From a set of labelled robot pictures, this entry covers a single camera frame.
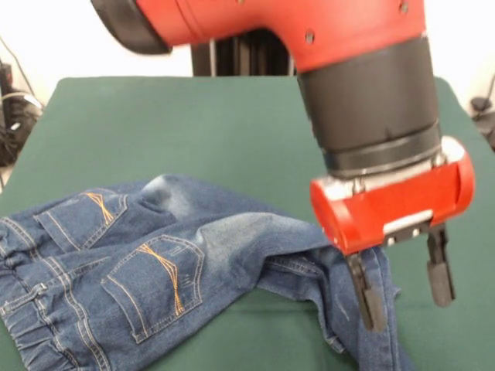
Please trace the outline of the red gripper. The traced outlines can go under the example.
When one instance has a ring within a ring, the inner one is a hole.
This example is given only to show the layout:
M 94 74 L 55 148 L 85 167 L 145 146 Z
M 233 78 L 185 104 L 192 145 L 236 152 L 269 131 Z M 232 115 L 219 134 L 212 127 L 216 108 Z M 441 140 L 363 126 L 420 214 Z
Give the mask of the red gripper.
M 368 279 L 360 251 L 394 243 L 409 228 L 428 232 L 428 279 L 433 301 L 441 308 L 456 298 L 447 254 L 445 226 L 473 199 L 474 167 L 466 149 L 450 136 L 432 159 L 384 175 L 342 180 L 331 176 L 310 183 L 316 218 L 331 243 L 346 255 L 346 264 L 365 328 L 382 332 L 384 307 Z

